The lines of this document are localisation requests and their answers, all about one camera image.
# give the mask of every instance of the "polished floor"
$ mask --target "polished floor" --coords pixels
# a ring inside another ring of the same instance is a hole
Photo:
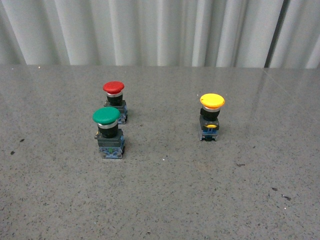
[[[120,160],[92,120],[115,80]],[[0,239],[318,240],[319,106],[319,69],[0,65]]]

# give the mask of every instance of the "white curtain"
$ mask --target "white curtain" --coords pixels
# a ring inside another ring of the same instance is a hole
[[[0,64],[263,68],[283,0],[0,0]],[[291,0],[270,67],[320,67],[320,0]]]

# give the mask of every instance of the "red button cap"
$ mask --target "red button cap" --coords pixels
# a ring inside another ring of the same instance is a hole
[[[118,94],[124,88],[125,85],[120,81],[109,81],[103,85],[103,90],[108,94]]]

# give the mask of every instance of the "yellow button cap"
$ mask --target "yellow button cap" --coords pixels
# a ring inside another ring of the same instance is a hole
[[[200,102],[203,106],[209,109],[217,109],[225,105],[225,99],[215,93],[207,93],[202,95],[200,98]]]
[[[205,127],[207,127],[208,129],[215,129],[218,126],[214,124],[210,124],[210,125],[205,125]]]

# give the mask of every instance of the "green button cap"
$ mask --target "green button cap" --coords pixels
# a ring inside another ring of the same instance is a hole
[[[111,106],[102,107],[95,111],[95,113],[92,115],[93,121],[104,125],[112,124],[118,120],[118,118],[120,118],[119,110]]]

